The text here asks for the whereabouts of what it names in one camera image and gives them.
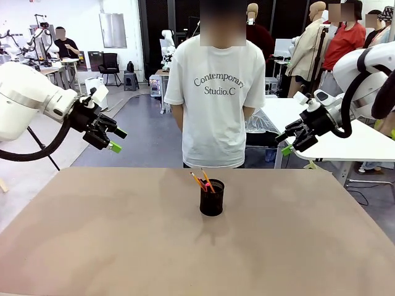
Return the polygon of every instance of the black bag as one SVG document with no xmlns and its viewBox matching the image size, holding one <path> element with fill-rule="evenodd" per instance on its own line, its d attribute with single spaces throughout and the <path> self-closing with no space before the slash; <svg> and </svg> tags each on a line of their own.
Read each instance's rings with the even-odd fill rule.
<svg viewBox="0 0 395 296">
<path fill-rule="evenodd" d="M 127 67 L 126 67 L 127 72 L 134 73 L 135 72 L 135 66 L 131 61 L 129 61 Z"/>
</svg>

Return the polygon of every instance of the white t-shirt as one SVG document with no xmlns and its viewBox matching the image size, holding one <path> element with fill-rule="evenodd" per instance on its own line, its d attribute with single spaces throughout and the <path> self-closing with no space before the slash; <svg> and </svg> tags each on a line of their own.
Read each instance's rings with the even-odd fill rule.
<svg viewBox="0 0 395 296">
<path fill-rule="evenodd" d="M 243 106 L 261 108 L 265 59 L 246 46 L 200 46 L 200 36 L 182 43 L 172 58 L 165 102 L 184 105 L 183 161 L 189 167 L 236 168 L 244 163 Z"/>
</svg>

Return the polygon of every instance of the beige coat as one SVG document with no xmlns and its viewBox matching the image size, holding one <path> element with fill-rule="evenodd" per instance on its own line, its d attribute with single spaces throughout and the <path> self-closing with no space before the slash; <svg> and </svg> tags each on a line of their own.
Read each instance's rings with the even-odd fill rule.
<svg viewBox="0 0 395 296">
<path fill-rule="evenodd" d="M 298 39 L 295 44 L 294 54 L 289 61 L 288 69 L 286 71 L 287 76 L 301 76 L 307 81 L 311 81 L 313 75 L 313 68 L 315 57 L 317 56 L 318 47 L 320 45 L 321 32 L 320 25 L 323 20 L 320 18 L 312 22 L 307 26 L 305 32 Z M 323 62 L 324 51 L 326 48 L 327 37 L 324 40 L 321 52 L 321 62 Z"/>
</svg>

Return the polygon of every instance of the orange pencil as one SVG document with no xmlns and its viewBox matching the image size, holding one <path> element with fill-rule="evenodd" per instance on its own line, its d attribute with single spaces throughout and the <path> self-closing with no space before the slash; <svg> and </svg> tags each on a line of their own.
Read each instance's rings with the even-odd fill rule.
<svg viewBox="0 0 395 296">
<path fill-rule="evenodd" d="M 202 183 L 200 182 L 200 180 L 198 179 L 198 177 L 196 177 L 195 174 L 192 173 L 192 172 L 191 172 L 191 176 L 195 179 L 195 181 L 198 183 L 198 185 L 201 187 L 201 189 L 203 189 L 204 191 L 207 192 L 206 187 L 202 185 Z"/>
<path fill-rule="evenodd" d="M 204 177 L 206 178 L 207 183 L 210 185 L 210 188 L 211 188 L 211 190 L 212 190 L 212 193 L 215 193 L 214 188 L 213 188 L 212 185 L 211 185 L 211 182 L 210 182 L 209 177 L 206 175 L 206 173 L 204 172 L 203 168 L 201 168 L 201 169 L 202 169 L 202 172 L 203 172 Z"/>
</svg>

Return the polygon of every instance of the black chair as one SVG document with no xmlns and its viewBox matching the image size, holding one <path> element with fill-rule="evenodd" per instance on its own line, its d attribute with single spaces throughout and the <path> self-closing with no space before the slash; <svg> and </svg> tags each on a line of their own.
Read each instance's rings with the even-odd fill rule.
<svg viewBox="0 0 395 296">
<path fill-rule="evenodd" d="M 119 64 L 117 63 L 118 54 L 110 54 L 110 53 L 103 53 L 103 64 L 99 65 L 99 72 L 103 77 L 104 74 L 107 74 L 107 82 L 109 82 L 109 75 L 114 74 L 115 84 L 119 87 L 122 84 L 121 79 L 118 77 L 119 73 Z"/>
</svg>

